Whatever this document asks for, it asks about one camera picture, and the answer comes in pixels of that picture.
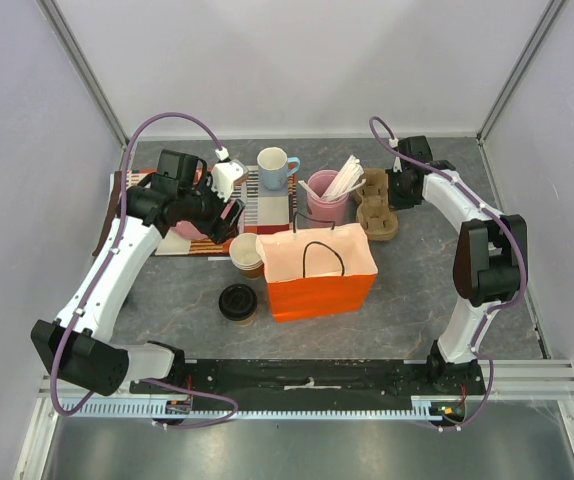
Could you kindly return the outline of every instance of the blue mug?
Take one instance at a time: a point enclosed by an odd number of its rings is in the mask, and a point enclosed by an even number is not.
[[[300,160],[287,157],[282,148],[265,148],[258,154],[258,172],[260,181],[267,190],[280,190],[287,183],[287,178],[300,168]]]

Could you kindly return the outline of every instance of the gray marble surface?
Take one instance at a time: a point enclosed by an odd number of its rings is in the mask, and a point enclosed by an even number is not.
[[[299,179],[321,169],[339,169],[350,154],[364,166],[389,167],[391,156],[373,139],[234,140],[230,154],[254,164],[258,152],[283,148],[302,162]],[[464,181],[493,203],[491,186],[474,139],[430,140],[434,158],[448,159]],[[162,148],[192,153],[215,163],[208,141],[141,142],[134,168],[155,168]],[[306,196],[298,187],[299,210]],[[355,218],[350,201],[348,220]],[[409,358],[422,359],[444,331],[456,302],[451,277],[457,234],[431,205],[398,212],[397,236],[372,242],[379,273],[361,310],[290,323],[274,323],[263,279],[242,277],[230,261],[152,257],[127,297],[113,342],[158,340],[193,358]],[[248,326],[232,325],[218,311],[220,292],[247,283],[258,293],[258,315]],[[481,350],[500,359],[540,358],[525,305],[500,312]]]

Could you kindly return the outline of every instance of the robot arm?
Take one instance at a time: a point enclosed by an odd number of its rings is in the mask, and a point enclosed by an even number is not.
[[[202,168],[196,180],[199,163]],[[215,243],[235,236],[244,205],[229,199],[246,173],[245,167],[232,161],[218,163],[209,172],[198,157],[163,150],[157,172],[127,190],[127,217],[118,246],[112,249],[120,224],[116,218],[94,265],[57,321],[39,320],[34,326],[31,338],[45,367],[51,369],[64,330],[77,313],[80,318],[67,340],[58,378],[111,395],[123,381],[166,377],[174,349],[152,343],[108,344],[118,312],[145,260],[177,222],[191,221]],[[113,257],[81,311],[80,298],[110,252]]]
[[[387,173],[390,179],[390,206],[395,209],[411,208],[422,200],[434,205],[459,232],[453,279],[459,294],[456,307],[445,332],[432,348],[430,357],[436,359],[440,376],[447,364],[466,364],[475,359],[482,341],[497,311],[492,306],[513,298],[520,287],[520,272],[508,240],[492,218],[476,208],[470,198],[454,187],[459,182],[470,195],[485,202],[467,187],[453,165],[434,161],[425,137],[401,140],[398,150],[434,168],[443,170],[453,181],[436,173],[404,163]],[[520,215],[504,215],[486,206],[498,216],[516,239],[525,264],[527,263],[527,228]]]

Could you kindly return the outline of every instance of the striped placemat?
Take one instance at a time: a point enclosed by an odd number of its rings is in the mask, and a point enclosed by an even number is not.
[[[247,181],[236,187],[232,198],[240,198],[245,203],[241,215],[239,231],[258,234],[271,234],[291,228],[297,208],[296,178],[289,177],[282,190],[269,191],[258,178],[258,166],[251,165]],[[145,175],[155,170],[131,170],[127,173],[127,187],[136,185]],[[154,255],[207,255],[218,256],[229,254],[231,240],[216,245],[209,239],[188,240],[180,237],[170,229],[160,243]]]

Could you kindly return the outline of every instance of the pink container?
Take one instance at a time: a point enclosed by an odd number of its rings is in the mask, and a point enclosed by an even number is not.
[[[321,170],[309,178],[307,185],[322,197],[327,187],[329,187],[334,178],[336,178],[336,175],[338,175],[336,170]],[[349,194],[346,194],[333,202],[323,202],[307,193],[307,213],[315,220],[331,220],[336,222],[336,225],[342,225],[345,223],[345,209],[347,208],[348,198]],[[310,221],[309,226],[322,228],[331,227],[331,224]]]

